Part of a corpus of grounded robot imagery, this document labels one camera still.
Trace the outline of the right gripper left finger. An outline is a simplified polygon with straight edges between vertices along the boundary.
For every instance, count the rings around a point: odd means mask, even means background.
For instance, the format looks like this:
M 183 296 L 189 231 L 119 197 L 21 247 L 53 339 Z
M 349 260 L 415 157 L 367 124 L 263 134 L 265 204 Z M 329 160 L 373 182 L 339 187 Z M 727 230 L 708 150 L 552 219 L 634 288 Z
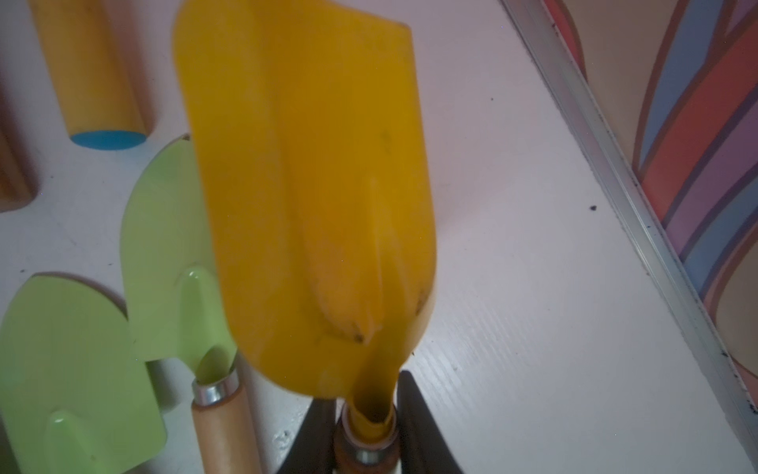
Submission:
M 278 474 L 331 474 L 335 469 L 337 401 L 313 399 Z

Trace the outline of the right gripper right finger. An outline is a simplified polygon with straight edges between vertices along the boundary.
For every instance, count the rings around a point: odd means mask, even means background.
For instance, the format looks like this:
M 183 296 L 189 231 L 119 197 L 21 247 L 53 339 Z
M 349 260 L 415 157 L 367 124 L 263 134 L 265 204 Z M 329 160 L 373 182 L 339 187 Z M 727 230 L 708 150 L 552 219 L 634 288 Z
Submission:
M 397 413 L 402 472 L 463 474 L 410 371 L 401 371 Z

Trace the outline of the green wooden-handle shovel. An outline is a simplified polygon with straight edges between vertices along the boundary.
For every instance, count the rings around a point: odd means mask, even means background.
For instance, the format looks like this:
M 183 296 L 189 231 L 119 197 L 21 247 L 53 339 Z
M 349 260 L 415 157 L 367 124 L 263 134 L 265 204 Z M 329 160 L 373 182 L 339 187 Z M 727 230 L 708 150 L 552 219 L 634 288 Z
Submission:
M 1 417 L 24 473 L 124 473 L 167 442 L 124 312 L 63 276 L 31 276 L 4 315 Z
M 35 199 L 33 186 L 5 134 L 1 134 L 1 211 L 17 211 Z
M 137 180 L 122 218 L 120 264 L 136 355 L 175 357 L 193 374 L 191 414 L 203 470 L 261 472 L 189 136 L 164 147 Z

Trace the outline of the yellow shovel wooden handle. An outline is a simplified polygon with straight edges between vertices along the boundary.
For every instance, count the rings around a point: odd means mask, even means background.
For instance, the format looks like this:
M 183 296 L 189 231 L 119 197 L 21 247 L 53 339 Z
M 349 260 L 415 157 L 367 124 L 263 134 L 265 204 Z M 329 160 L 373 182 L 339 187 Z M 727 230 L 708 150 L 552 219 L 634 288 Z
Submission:
M 172 45 L 242 357 L 343 402 L 339 472 L 393 471 L 436 272 L 411 29 L 335 1 L 186 1 Z

